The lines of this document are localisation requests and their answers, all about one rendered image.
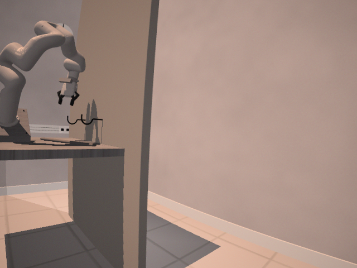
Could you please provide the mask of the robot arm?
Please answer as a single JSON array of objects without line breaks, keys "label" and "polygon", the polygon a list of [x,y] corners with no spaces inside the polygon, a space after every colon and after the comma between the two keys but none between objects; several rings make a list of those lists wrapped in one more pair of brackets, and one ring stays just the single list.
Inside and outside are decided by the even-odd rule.
[{"label": "robot arm", "polygon": [[37,36],[24,47],[13,42],[0,53],[0,82],[4,84],[0,92],[0,126],[12,127],[19,121],[17,111],[26,79],[12,64],[23,71],[30,71],[46,50],[61,46],[62,54],[68,58],[64,61],[64,67],[69,72],[67,78],[59,78],[59,82],[77,83],[79,72],[85,70],[85,58],[76,50],[72,33],[47,21],[35,24],[34,31]]}]

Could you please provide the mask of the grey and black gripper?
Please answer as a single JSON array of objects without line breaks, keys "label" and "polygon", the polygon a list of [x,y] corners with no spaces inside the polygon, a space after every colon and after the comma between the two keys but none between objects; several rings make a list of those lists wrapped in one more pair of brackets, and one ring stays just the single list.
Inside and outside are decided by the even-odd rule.
[{"label": "grey and black gripper", "polygon": [[77,89],[78,85],[75,82],[72,82],[72,84],[64,83],[64,85],[62,86],[62,90],[57,92],[59,97],[58,104],[62,104],[63,97],[68,97],[67,95],[70,95],[69,98],[72,98],[70,105],[73,106],[74,101],[79,96],[79,94],[77,93]]}]

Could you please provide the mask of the brown wall panel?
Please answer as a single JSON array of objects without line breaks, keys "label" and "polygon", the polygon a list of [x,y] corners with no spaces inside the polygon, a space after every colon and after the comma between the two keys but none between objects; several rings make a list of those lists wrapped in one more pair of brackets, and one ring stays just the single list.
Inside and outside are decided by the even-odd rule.
[{"label": "brown wall panel", "polygon": [[69,216],[114,268],[146,268],[149,145],[160,0],[82,0],[85,58],[69,138],[124,156],[68,159]]}]

